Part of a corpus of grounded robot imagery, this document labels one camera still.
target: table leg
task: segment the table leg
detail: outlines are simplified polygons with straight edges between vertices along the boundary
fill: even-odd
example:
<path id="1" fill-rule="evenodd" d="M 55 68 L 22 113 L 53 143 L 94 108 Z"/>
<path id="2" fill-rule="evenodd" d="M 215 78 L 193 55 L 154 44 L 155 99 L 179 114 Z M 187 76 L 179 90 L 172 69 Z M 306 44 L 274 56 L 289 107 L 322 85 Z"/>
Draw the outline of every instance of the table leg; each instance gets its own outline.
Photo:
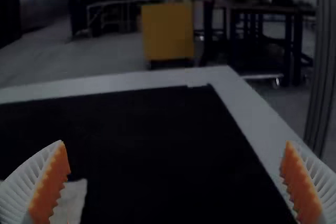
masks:
<path id="1" fill-rule="evenodd" d="M 244 16 L 244 40 L 247 39 L 248 37 L 248 14 L 247 13 L 244 13 L 243 14 Z"/>
<path id="2" fill-rule="evenodd" d="M 223 40 L 227 41 L 227 9 L 223 8 Z"/>
<path id="3" fill-rule="evenodd" d="M 256 15 L 254 13 L 250 14 L 250 36 L 253 43 L 256 42 Z"/>
<path id="4" fill-rule="evenodd" d="M 213 54 L 212 49 L 212 16 L 213 16 L 213 1 L 203 1 L 203 28 L 204 28 L 204 50 L 199 66 L 203 67 L 207 64 L 209 58 Z"/>
<path id="5" fill-rule="evenodd" d="M 230 43 L 231 43 L 231 53 L 229 54 L 228 64 L 232 67 L 235 66 L 235 60 L 237 59 L 237 35 L 236 35 L 236 22 L 237 13 L 231 9 L 230 13 Z"/>
<path id="6" fill-rule="evenodd" d="M 258 42 L 260 43 L 264 34 L 264 15 L 258 14 Z"/>
<path id="7" fill-rule="evenodd" d="M 294 73 L 293 85 L 298 86 L 301 82 L 301 55 L 302 55 L 302 38 L 303 38 L 303 16 L 296 14 L 294 17 Z"/>
<path id="8" fill-rule="evenodd" d="M 283 63 L 283 75 L 282 86 L 287 87 L 290 82 L 290 58 L 292 52 L 292 15 L 286 15 L 286 37 L 285 37 L 285 55 Z"/>

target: white object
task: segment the white object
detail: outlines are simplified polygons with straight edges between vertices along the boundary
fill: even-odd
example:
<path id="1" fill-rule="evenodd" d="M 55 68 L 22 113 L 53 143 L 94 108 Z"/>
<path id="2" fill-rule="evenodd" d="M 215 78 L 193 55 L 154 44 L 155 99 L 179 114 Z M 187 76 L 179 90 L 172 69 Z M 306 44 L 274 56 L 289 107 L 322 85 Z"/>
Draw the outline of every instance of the white object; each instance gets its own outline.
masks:
<path id="1" fill-rule="evenodd" d="M 62 141 L 57 141 L 36 153 L 10 174 L 0 185 L 0 222 L 2 224 L 33 223 L 28 207 Z"/>
<path id="2" fill-rule="evenodd" d="M 311 151 L 308 151 L 305 147 L 297 143 L 293 143 L 293 145 L 302 158 L 322 203 L 322 215 L 318 223 L 336 223 L 336 174 L 325 163 L 313 155 Z M 284 190 L 287 191 L 287 187 L 285 185 L 283 186 Z M 294 212 L 293 203 L 288 203 L 290 195 L 288 193 L 286 194 L 283 194 L 286 202 L 292 212 Z"/>

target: gray curtain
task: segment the gray curtain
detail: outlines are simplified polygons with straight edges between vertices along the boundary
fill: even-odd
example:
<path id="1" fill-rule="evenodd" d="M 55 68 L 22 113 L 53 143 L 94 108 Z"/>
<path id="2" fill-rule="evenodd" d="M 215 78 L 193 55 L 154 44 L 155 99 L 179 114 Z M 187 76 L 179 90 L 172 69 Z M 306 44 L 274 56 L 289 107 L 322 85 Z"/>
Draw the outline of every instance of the gray curtain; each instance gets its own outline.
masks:
<path id="1" fill-rule="evenodd" d="M 304 141 L 322 156 L 333 108 L 336 72 L 336 0 L 318 0 L 314 74 Z"/>

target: dark table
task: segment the dark table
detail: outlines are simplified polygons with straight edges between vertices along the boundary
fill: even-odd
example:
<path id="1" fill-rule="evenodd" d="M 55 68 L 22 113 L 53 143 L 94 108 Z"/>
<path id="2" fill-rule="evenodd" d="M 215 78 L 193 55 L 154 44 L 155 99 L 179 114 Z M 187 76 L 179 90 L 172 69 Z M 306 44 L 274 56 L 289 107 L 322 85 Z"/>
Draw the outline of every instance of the dark table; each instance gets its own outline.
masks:
<path id="1" fill-rule="evenodd" d="M 293 80 L 294 85 L 299 85 L 301 80 L 301 58 L 302 58 L 302 37 L 303 37 L 303 17 L 314 16 L 316 11 L 309 6 L 275 6 L 256 2 L 238 3 L 234 0 L 203 0 L 204 5 L 204 53 L 201 59 L 201 66 L 205 66 L 209 58 L 213 55 L 213 10 L 223 9 L 223 37 L 226 38 L 226 15 L 230 13 L 230 44 L 232 53 L 228 60 L 229 65 L 234 67 L 236 55 L 235 49 L 239 47 L 236 38 L 237 19 L 240 14 L 244 14 L 244 35 L 249 33 L 252 37 L 263 37 L 264 14 L 278 14 L 286 17 L 286 35 L 281 43 L 285 48 L 285 58 L 282 68 L 284 79 L 282 84 L 287 86 L 290 83 L 291 55 L 294 56 Z"/>

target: metal frame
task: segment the metal frame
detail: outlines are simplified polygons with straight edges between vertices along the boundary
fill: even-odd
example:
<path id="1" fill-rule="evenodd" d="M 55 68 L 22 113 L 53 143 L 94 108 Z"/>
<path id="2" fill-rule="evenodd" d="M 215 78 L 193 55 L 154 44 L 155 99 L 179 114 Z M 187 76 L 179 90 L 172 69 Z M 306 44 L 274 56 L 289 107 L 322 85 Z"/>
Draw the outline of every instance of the metal frame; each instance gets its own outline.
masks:
<path id="1" fill-rule="evenodd" d="M 90 30 L 90 27 L 92 23 L 100 16 L 101 17 L 101 29 L 104 28 L 104 26 L 111 24 L 111 22 L 104 19 L 103 14 L 105 12 L 105 7 L 110 6 L 121 6 L 121 12 L 126 12 L 126 20 L 124 20 L 124 15 L 121 15 L 121 20 L 119 20 L 117 23 L 119 24 L 126 24 L 126 31 L 130 30 L 131 27 L 131 20 L 130 20 L 130 6 L 131 4 L 140 4 L 140 3 L 148 3 L 158 0 L 111 0 L 111 1 L 100 1 L 91 5 L 88 5 L 86 7 L 87 12 L 87 27 Z M 91 10 L 93 8 L 98 8 L 97 12 L 91 17 Z"/>

